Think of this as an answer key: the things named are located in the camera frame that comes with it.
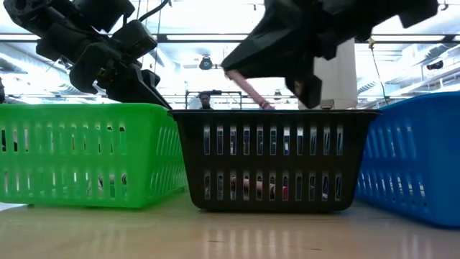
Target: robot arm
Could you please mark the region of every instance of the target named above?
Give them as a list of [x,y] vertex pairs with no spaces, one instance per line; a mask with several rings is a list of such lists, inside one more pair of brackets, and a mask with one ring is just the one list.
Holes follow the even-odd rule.
[[265,0],[265,14],[223,61],[245,78],[283,77],[309,109],[321,102],[314,58],[335,58],[337,46],[369,39],[372,28],[399,15],[410,27],[436,15],[437,0]]
[[109,32],[121,16],[126,21],[134,12],[129,0],[5,0],[4,6],[14,23],[41,38],[37,54],[70,63],[70,82],[78,90],[96,94],[97,81],[110,99],[170,109],[155,89],[160,77],[142,71],[137,61],[157,47],[142,24],[148,16],[124,24],[111,37],[95,31]]

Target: plastic basket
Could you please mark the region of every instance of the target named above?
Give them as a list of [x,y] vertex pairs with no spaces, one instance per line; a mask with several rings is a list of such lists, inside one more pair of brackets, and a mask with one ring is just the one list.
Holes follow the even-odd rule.
[[193,203],[227,211],[350,206],[369,111],[170,111]]
[[369,128],[356,196],[434,224],[460,226],[460,93],[382,109]]
[[161,106],[5,104],[0,135],[0,202],[140,208],[187,184]]

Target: ceiling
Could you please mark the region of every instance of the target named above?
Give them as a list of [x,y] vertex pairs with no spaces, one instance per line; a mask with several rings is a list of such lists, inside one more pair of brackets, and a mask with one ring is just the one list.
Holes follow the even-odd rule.
[[[147,10],[152,9],[159,4],[160,0],[142,0],[133,1],[133,5],[139,10],[139,15],[144,14]],[[453,34],[460,32],[460,0],[448,0],[449,8],[427,21],[417,24],[411,28],[403,29],[397,17],[374,28],[373,33],[376,35],[392,34]],[[265,8],[263,1],[260,0],[172,0],[172,6],[166,6],[160,13],[153,15],[146,21],[146,26],[150,32],[156,34],[246,34],[258,23],[264,14]],[[130,19],[135,19],[137,12]],[[121,21],[112,30],[120,28]],[[7,16],[3,6],[0,7],[0,36],[6,39],[10,34],[28,33],[22,28],[16,26]],[[6,44],[34,60],[40,61],[43,65],[42,71],[50,73],[46,66],[53,66],[53,69],[65,72],[62,67],[53,64],[49,60],[35,53],[34,43],[0,43]],[[160,43],[158,53],[162,60],[166,60],[167,65],[163,67],[154,66],[157,72],[162,76],[162,83],[159,89],[166,95],[183,95],[186,89],[189,91],[202,91],[209,88],[223,88],[227,90],[237,90],[233,84],[229,83],[221,71],[200,71],[197,65],[204,55],[210,56],[215,64],[219,64],[235,47],[237,43]],[[423,69],[418,64],[411,64],[408,57],[416,58],[425,50],[431,49],[435,45],[411,45],[411,44],[378,44],[375,45],[374,56],[377,67],[380,71],[381,78],[388,78],[391,82],[397,82],[400,85],[421,82],[423,79]],[[372,53],[366,44],[356,44],[356,76],[358,78],[358,88],[366,91],[362,95],[372,94],[376,96],[382,93],[375,91],[377,73],[374,66]],[[154,63],[155,59],[145,58],[144,63]],[[452,58],[452,65],[456,64],[456,59]],[[404,71],[405,75],[396,76]],[[27,75],[23,75],[24,81],[33,81],[32,78],[27,80]],[[272,94],[276,89],[281,89],[283,94],[289,94],[284,89],[282,80],[270,79],[260,80],[255,83],[260,86],[262,94]],[[66,84],[63,80],[57,83]]]

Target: table surface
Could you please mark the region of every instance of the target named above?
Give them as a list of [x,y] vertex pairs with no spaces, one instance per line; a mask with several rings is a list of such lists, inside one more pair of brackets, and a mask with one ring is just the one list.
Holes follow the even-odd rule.
[[340,214],[202,212],[187,194],[148,210],[0,204],[1,259],[460,258],[460,230],[363,204]]

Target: blue basket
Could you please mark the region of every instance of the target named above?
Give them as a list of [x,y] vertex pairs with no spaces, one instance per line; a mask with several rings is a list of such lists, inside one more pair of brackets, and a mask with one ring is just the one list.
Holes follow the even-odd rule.
[[460,93],[418,96],[382,112],[368,131],[356,197],[460,226]]

